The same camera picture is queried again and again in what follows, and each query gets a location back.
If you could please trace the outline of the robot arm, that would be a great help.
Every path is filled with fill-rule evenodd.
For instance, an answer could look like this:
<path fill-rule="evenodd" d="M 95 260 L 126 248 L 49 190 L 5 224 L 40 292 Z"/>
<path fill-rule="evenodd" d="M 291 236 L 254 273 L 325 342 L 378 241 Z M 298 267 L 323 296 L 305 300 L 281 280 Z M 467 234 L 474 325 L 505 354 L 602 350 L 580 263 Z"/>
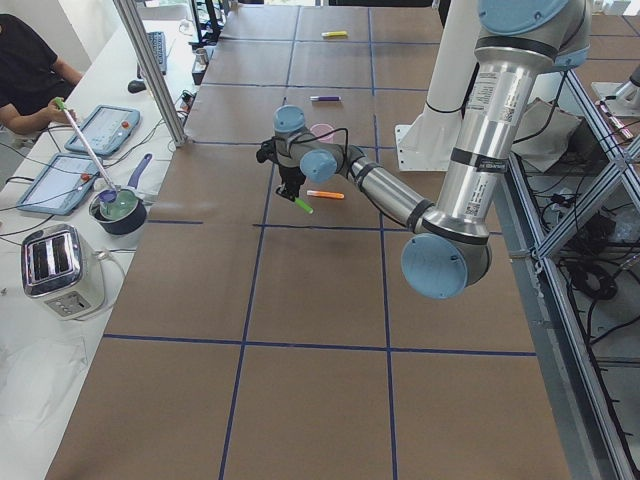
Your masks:
<path fill-rule="evenodd" d="M 446 299 L 479 281 L 491 265 L 485 224 L 494 187 L 507 170 L 517 129 L 536 78 L 581 64 L 589 48 L 587 1 L 481 1 L 479 62 L 461 129 L 436 202 L 422 197 L 363 151 L 324 143 L 294 105 L 274 114 L 274 135 L 256 154 L 277 165 L 276 192 L 299 200 L 305 180 L 334 174 L 351 181 L 380 211 L 414 233 L 402 272 L 421 295 Z"/>

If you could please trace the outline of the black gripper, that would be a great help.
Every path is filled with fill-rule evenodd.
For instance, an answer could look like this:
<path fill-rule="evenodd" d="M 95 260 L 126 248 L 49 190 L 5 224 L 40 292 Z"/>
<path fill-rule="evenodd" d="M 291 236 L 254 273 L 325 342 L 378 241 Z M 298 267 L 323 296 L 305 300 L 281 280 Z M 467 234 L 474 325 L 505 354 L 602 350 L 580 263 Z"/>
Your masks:
<path fill-rule="evenodd" d="M 289 201 L 295 201 L 300 193 L 300 187 L 306 182 L 306 176 L 299 167 L 278 166 L 281 184 L 275 193 Z"/>

